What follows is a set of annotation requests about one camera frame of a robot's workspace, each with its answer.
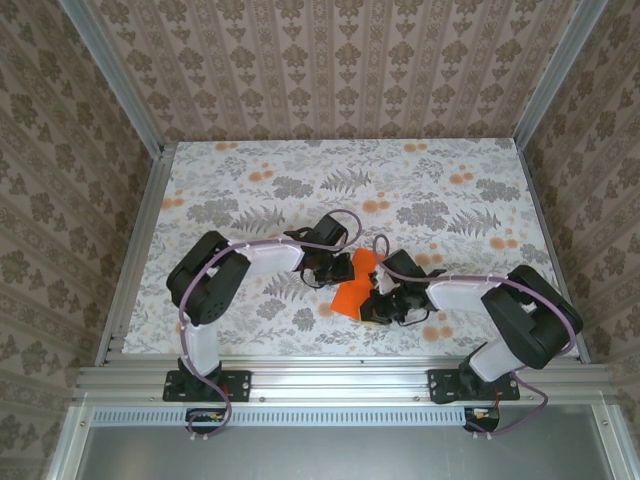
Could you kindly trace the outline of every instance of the floral tablecloth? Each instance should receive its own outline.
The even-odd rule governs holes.
[[[511,139],[181,143],[123,351],[179,352],[165,281],[205,232],[274,237],[333,208],[361,216],[359,246],[386,233],[427,273],[505,274],[526,263],[556,284]],[[247,278],[219,320],[221,352],[466,355],[496,334],[488,316],[456,311],[407,328],[361,324],[331,311],[335,292],[297,273]]]

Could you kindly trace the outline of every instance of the white arm segment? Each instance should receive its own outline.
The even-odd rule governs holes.
[[[471,283],[450,280],[429,285],[427,295],[438,310],[487,313],[482,296],[498,285],[500,284],[497,282]]]
[[[451,280],[429,285],[427,295],[438,310],[464,310],[488,315],[482,303],[482,296],[494,287],[497,282],[471,283]],[[502,337],[483,346],[471,357],[471,368],[485,382],[493,382],[505,373],[524,365],[518,360]]]
[[[187,350],[193,366],[196,367],[199,374],[203,376],[209,375],[220,365],[218,322],[198,325],[197,327],[189,323],[185,327],[184,333],[187,341]],[[184,352],[182,353],[182,361],[188,368],[189,364],[185,362]]]
[[[298,267],[304,256],[302,248],[278,243],[239,248],[236,252],[244,255],[251,262],[249,270],[247,270],[247,276],[265,275],[273,272],[291,272]],[[185,335],[189,357],[193,362],[193,366],[196,367],[196,370],[201,375],[208,375],[220,364],[218,322],[198,325],[197,327],[189,323],[186,326]]]
[[[298,267],[304,256],[301,247],[281,243],[238,248],[236,252],[244,255],[251,262],[247,276],[292,272]]]
[[[502,337],[496,338],[478,350],[471,357],[469,365],[485,382],[493,382],[505,373],[524,367],[524,364],[511,353]]]

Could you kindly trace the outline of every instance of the orange cloth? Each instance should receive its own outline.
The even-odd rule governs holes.
[[[359,248],[351,263],[355,278],[340,285],[331,303],[331,310],[360,320],[360,306],[369,298],[369,291],[373,288],[369,274],[376,268],[376,259],[371,250]]]

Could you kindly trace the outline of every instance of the metal rail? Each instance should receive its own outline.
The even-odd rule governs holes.
[[[80,371],[72,401],[92,406],[202,405],[162,401],[166,373],[176,369],[176,360],[175,355],[112,354],[104,367]],[[461,357],[223,357],[226,369],[253,372],[249,403],[256,407],[435,405],[429,399],[426,372],[456,368],[460,361]],[[547,393],[553,404],[613,402],[604,365],[561,359],[544,370],[524,370],[521,377]],[[521,393],[519,405],[541,401],[532,392]]]

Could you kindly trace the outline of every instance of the damask wallpaper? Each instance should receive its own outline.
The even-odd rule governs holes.
[[[578,0],[90,0],[166,142],[510,137]]]
[[[150,159],[55,0],[0,2],[0,478],[46,471]]]
[[[640,438],[640,2],[609,1],[526,148],[594,360]]]

